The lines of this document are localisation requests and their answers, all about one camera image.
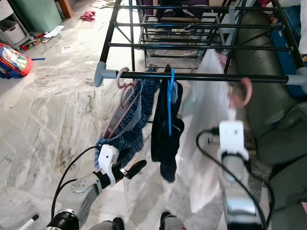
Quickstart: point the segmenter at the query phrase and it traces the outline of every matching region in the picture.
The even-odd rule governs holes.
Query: blue plaid cloth
[[[156,72],[155,68],[150,68],[148,72]],[[130,103],[135,96],[141,91],[139,98],[133,104],[127,115],[124,117],[122,123],[114,133],[111,139],[99,138],[96,146],[105,144],[114,146],[119,150],[119,161],[121,167],[124,167],[133,158],[134,154],[143,148],[142,129],[148,123],[148,119],[152,114],[154,93],[158,90],[160,85],[159,80],[139,80],[135,87],[135,92],[130,99]],[[139,121],[131,129],[129,124],[133,122],[136,116],[140,116]],[[99,150],[95,150],[95,167],[98,169]]]

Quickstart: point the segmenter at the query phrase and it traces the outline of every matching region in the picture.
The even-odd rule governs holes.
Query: green laundry basket
[[[62,19],[54,0],[12,0],[37,32],[50,32]]]

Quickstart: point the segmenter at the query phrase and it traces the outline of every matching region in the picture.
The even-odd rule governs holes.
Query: backpack
[[[0,77],[23,78],[30,72],[33,61],[10,46],[0,43]]]

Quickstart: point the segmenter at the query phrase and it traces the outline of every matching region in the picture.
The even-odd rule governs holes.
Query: blue hanger
[[[172,118],[171,118],[171,103],[172,103],[172,90],[174,87],[174,78],[175,78],[175,70],[172,68],[172,78],[168,80],[168,89],[167,89],[167,111],[168,111],[168,131],[169,135],[172,135]]]

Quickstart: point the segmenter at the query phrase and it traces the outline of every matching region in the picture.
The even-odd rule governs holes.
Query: green sofa
[[[259,11],[245,13],[243,24],[270,24]],[[237,45],[272,46],[269,36],[259,29],[240,29]],[[239,74],[283,75],[273,51],[236,50]],[[307,230],[307,102],[292,98],[281,84],[253,83],[247,114],[261,161],[275,168],[287,165],[273,176],[276,206],[272,230]]]
[[[242,24],[270,24],[262,12],[244,14]],[[265,30],[240,29],[237,45],[273,46]],[[283,75],[274,51],[236,50],[239,74]],[[261,161],[283,164],[307,154],[307,102],[292,98],[285,85],[253,83],[253,95],[247,107],[248,119],[256,139]]]

